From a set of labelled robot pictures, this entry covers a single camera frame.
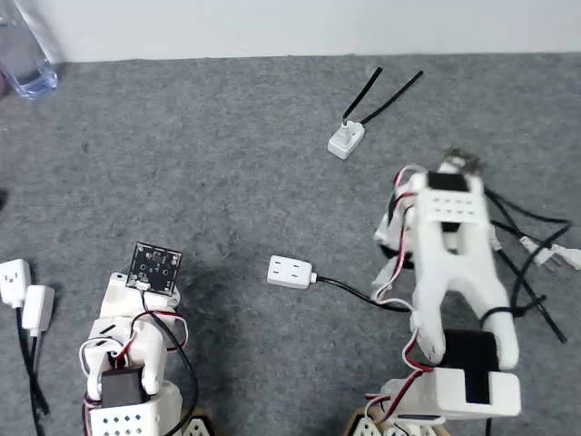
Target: black wire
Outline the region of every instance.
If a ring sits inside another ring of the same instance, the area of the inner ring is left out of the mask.
[[[355,100],[353,100],[353,102],[349,105],[349,107],[345,111],[345,114],[343,114],[343,123],[345,123],[345,120],[347,120],[347,117],[349,115],[351,115],[351,112],[353,112],[353,109],[355,109],[355,107],[357,107],[357,105],[361,102],[361,100],[363,99],[365,94],[369,91],[369,89],[371,89],[371,87],[373,86],[375,81],[378,80],[378,77],[382,71],[383,71],[383,69],[378,66],[378,68],[373,73],[373,76],[368,80],[368,82],[365,84],[365,86],[363,86],[363,89],[361,90],[359,95],[357,97],[355,97]]]
[[[403,93],[405,93],[406,91],[408,91],[408,88],[410,86],[412,86],[414,83],[416,83],[416,81],[423,74],[424,74],[423,71],[417,72],[416,75],[414,75],[411,79],[409,79],[409,81],[406,84],[404,84],[401,87],[401,89],[399,89],[399,91],[397,91],[394,95],[392,95],[391,98],[385,104],[383,104],[378,110],[376,110],[375,112],[372,112],[371,114],[369,114],[365,118],[363,118],[361,120],[361,123],[362,124],[367,124],[373,118],[375,118],[376,116],[378,116],[379,114],[381,114],[383,111],[385,111],[388,107],[390,107],[393,103],[395,103],[396,100],[398,100],[403,95]]]
[[[36,362],[36,346],[38,344],[38,338],[34,337],[31,347],[30,347],[30,359],[33,362],[33,370],[36,373],[35,362]],[[44,436],[44,429],[40,423],[40,415],[36,409],[36,395],[34,394],[33,384],[30,383],[30,407],[33,412],[34,429],[36,430],[36,436]]]
[[[159,317],[153,311],[147,310],[147,306],[145,305],[145,292],[142,292],[142,303],[143,303],[143,308],[145,309],[145,312],[144,313],[140,313],[135,318],[133,318],[133,321],[132,321],[132,330],[133,330],[133,323],[135,322],[135,320],[137,318],[139,318],[140,316],[143,316],[145,314],[150,315],[152,317],[153,321],[157,324],[157,326],[160,329],[162,329],[165,332],[165,334],[170,338],[170,341],[173,342],[173,346],[175,347],[175,349],[180,354],[180,358],[182,359],[183,365],[185,366],[186,370],[190,374],[190,380],[192,381],[193,398],[192,398],[192,403],[191,403],[188,411],[182,416],[182,418],[180,419],[180,421],[177,424],[175,424],[164,435],[164,436],[172,436],[175,433],[177,433],[185,424],[188,423],[188,421],[190,420],[190,418],[193,415],[193,411],[195,410],[196,405],[198,404],[198,395],[199,395],[198,378],[196,377],[196,373],[193,370],[192,363],[188,359],[188,356],[186,356],[185,352],[183,351],[182,346],[180,345],[180,343],[176,339],[176,337],[173,334],[173,332],[169,329],[169,327],[167,325],[165,325],[165,323],[162,320],[159,319]]]
[[[567,219],[547,217],[544,215],[540,215],[538,213],[530,212],[529,210],[525,209],[524,207],[519,206],[518,204],[508,200],[503,195],[500,195],[499,193],[496,193],[495,191],[493,191],[487,187],[485,187],[485,194],[488,197],[488,199],[498,208],[498,210],[502,213],[502,215],[505,217],[505,219],[508,221],[508,224],[503,224],[503,223],[499,223],[499,222],[493,220],[493,221],[491,221],[492,224],[495,225],[496,227],[502,229],[502,230],[505,230],[506,232],[512,233],[517,238],[527,236],[530,239],[537,241],[538,247],[527,257],[527,259],[525,260],[525,263],[522,265],[520,270],[508,258],[508,256],[506,255],[506,253],[503,250],[498,251],[498,255],[500,256],[500,258],[507,264],[507,266],[512,270],[512,272],[516,276],[515,283],[513,284],[512,292],[510,295],[510,307],[509,308],[495,308],[491,311],[488,311],[481,318],[481,324],[484,323],[484,321],[486,320],[486,318],[488,316],[490,316],[491,314],[493,314],[495,312],[511,312],[511,313],[513,313],[514,316],[523,316],[524,313],[528,309],[530,309],[534,305],[536,305],[537,309],[543,315],[543,317],[545,318],[545,321],[551,327],[551,329],[555,333],[556,337],[561,341],[561,343],[566,343],[567,337],[559,329],[559,327],[556,325],[553,318],[548,313],[548,310],[542,304],[542,301],[544,301],[544,299],[537,297],[537,295],[534,293],[534,291],[532,290],[532,288],[530,287],[530,285],[528,284],[528,282],[525,278],[525,274],[526,274],[528,268],[530,267],[530,264],[535,260],[535,257],[537,257],[537,254],[539,254],[543,248],[550,248],[550,245],[552,244],[552,242],[554,240],[556,240],[556,238],[558,238],[559,236],[561,236],[562,234],[564,234],[565,232],[567,232],[569,230],[569,228],[571,227],[571,222]],[[504,207],[505,205],[507,207],[519,212],[519,213],[522,213],[523,215],[525,215],[528,218],[533,218],[535,220],[538,220],[538,221],[541,221],[544,223],[561,223],[561,224],[564,224],[564,227],[559,229],[557,232],[553,233],[551,236],[546,238],[544,241],[540,240],[539,238],[536,238],[535,236],[531,236],[529,234],[526,234],[522,230],[520,230],[520,228],[518,227],[517,223],[515,222],[515,220],[511,216],[511,214]],[[525,290],[527,291],[528,295],[530,296],[530,298],[533,302],[528,304],[527,306],[517,307],[518,292],[520,291],[521,286],[523,286],[525,288]]]
[[[487,191],[489,193],[491,193],[492,196],[496,197],[500,202],[502,202],[503,204],[508,206],[509,208],[511,208],[519,213],[522,213],[523,215],[525,215],[528,218],[532,218],[534,220],[537,220],[537,221],[540,221],[543,223],[563,224],[562,228],[560,228],[559,230],[557,230],[556,232],[551,234],[548,238],[546,238],[545,240],[539,241],[538,247],[527,257],[527,259],[523,263],[523,266],[520,268],[520,270],[517,274],[517,278],[515,279],[515,284],[512,287],[512,293],[510,295],[510,306],[516,307],[517,301],[518,301],[518,292],[520,291],[520,287],[523,283],[523,280],[525,279],[525,274],[527,273],[528,268],[530,267],[531,263],[535,260],[537,255],[541,252],[541,250],[543,250],[543,248],[550,249],[552,243],[554,241],[556,241],[556,239],[558,237],[565,234],[571,228],[572,223],[571,223],[571,221],[569,221],[565,218],[553,218],[550,216],[544,216],[544,215],[540,215],[538,213],[530,212],[529,210],[525,209],[524,207],[519,206],[518,204],[516,204],[514,202],[511,202],[510,200],[508,200],[506,197],[500,195],[499,193],[495,193],[491,189],[487,188]]]
[[[515,236],[521,238],[523,233],[518,228],[517,222],[513,219],[512,215],[508,213],[507,209],[505,208],[504,204],[500,202],[500,199],[497,197],[497,194],[487,187],[484,188],[484,194],[488,199],[497,207],[497,209],[502,213],[502,216],[505,217],[505,220],[508,222],[508,226],[511,229],[511,232],[516,232]]]
[[[368,302],[369,304],[373,304],[374,306],[379,307],[380,309],[383,309],[385,311],[404,312],[404,313],[409,312],[409,309],[407,307],[398,307],[398,306],[393,306],[393,305],[389,305],[389,304],[386,304],[386,305],[378,304],[377,302],[374,302],[373,300],[371,300],[370,297],[365,295],[363,292],[358,291],[357,289],[349,286],[346,283],[340,282],[339,280],[330,279],[328,277],[323,277],[322,275],[318,275],[317,282],[323,282],[326,284],[331,284],[333,286],[337,286],[338,288],[341,288],[341,289],[349,292],[351,295],[355,295],[360,300],[363,300],[364,302]]]
[[[538,213],[530,212],[529,210],[525,209],[524,207],[519,206],[518,204],[508,200],[505,196],[500,195],[499,193],[496,193],[496,192],[492,191],[491,189],[488,189],[488,188],[486,188],[486,189],[488,192],[495,195],[498,198],[498,200],[500,200],[506,206],[508,206],[509,208],[511,208],[519,213],[522,213],[523,215],[527,216],[528,218],[532,218],[534,220],[541,221],[544,223],[571,224],[571,221],[567,220],[566,218],[553,218],[550,216],[544,216],[544,215],[540,215]]]
[[[45,415],[50,413],[48,403],[44,397],[43,391],[40,389],[36,374],[34,374],[33,362],[30,360],[28,354],[28,343],[26,340],[25,329],[22,328],[22,309],[17,307],[16,309],[16,328],[18,329],[18,343],[20,345],[20,352],[22,353],[22,358],[25,363],[26,372],[28,373],[28,379],[38,400],[38,405]]]
[[[508,268],[514,274],[518,274],[517,266],[515,265],[514,262],[512,262],[512,260],[508,257],[507,253],[504,250],[498,250],[497,254],[498,254],[498,257],[500,257],[500,259],[508,266]],[[530,286],[527,279],[523,279],[523,287],[525,288],[525,291],[527,291],[531,300],[533,300],[533,301],[538,300],[537,294],[535,293],[535,291],[533,291],[533,288]],[[537,307],[539,313],[543,316],[543,318],[545,318],[545,321],[551,327],[551,329],[555,333],[556,337],[561,341],[561,343],[566,343],[567,337],[561,331],[561,329],[558,327],[558,325],[556,325],[556,322],[551,317],[551,315],[548,312],[545,305],[542,302],[539,302],[538,304],[536,304],[536,307]]]
[[[397,427],[397,428],[398,428],[400,431],[403,431],[403,433],[404,433],[406,436],[409,436],[409,432],[408,432],[406,429],[404,429],[403,427],[400,427],[400,426],[398,426],[398,424],[397,424],[396,422],[394,422],[394,423],[393,423],[393,426],[394,426],[394,427]]]

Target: electrical plug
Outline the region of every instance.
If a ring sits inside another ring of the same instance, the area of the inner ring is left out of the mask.
[[[287,288],[307,289],[317,281],[317,274],[312,271],[310,263],[290,257],[272,256],[266,281]]]
[[[575,268],[577,271],[581,270],[581,250],[577,248],[566,248],[556,243],[551,247],[551,251],[558,254],[565,262]]]
[[[537,250],[538,244],[533,242],[528,236],[523,236],[519,239],[521,245],[525,247],[530,254]],[[555,259],[554,257],[555,252],[549,250],[548,248],[543,247],[540,252],[537,253],[535,259],[533,260],[537,266],[544,265],[548,270],[552,271],[553,268],[549,263],[549,260],[552,261],[556,266],[561,266],[561,263]]]
[[[329,139],[327,150],[345,160],[359,145],[364,134],[363,124],[352,121],[343,122],[339,130]]]
[[[30,284],[30,265],[22,259],[0,263],[0,297],[13,309],[25,303],[26,289]]]
[[[46,332],[53,316],[54,289],[40,284],[28,286],[25,308],[22,312],[22,327],[37,337]]]

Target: robotic arm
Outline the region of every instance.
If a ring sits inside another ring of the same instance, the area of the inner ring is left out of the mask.
[[[176,321],[185,332],[180,347],[188,339],[187,323],[176,313],[181,256],[137,243],[129,273],[111,275],[99,318],[79,350],[87,377],[86,436],[209,434],[201,420],[182,419],[180,390],[164,379],[168,351],[175,351]]]
[[[479,319],[508,306],[490,248],[483,183],[449,163],[436,173],[417,167],[403,171],[408,169],[415,173],[405,184],[400,184],[402,173],[396,177],[389,212],[375,233],[375,240],[394,257],[374,282],[373,295],[381,302],[403,263],[413,262],[410,328],[434,366],[386,383],[379,396],[387,398],[381,404],[391,411],[376,408],[375,416],[382,417],[386,431],[399,423],[410,434],[422,435],[432,434],[431,426],[445,419],[516,416],[521,408],[519,382],[505,372],[518,360],[512,315],[494,312],[486,318],[484,331],[444,330],[440,316],[448,291],[461,293]]]

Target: circuit board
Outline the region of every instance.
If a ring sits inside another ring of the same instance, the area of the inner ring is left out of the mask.
[[[149,243],[137,243],[125,286],[172,295],[181,262],[180,252]]]

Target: plastic bottle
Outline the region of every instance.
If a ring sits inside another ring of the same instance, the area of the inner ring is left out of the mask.
[[[24,98],[36,100],[58,85],[58,76],[13,0],[0,0],[0,70]]]

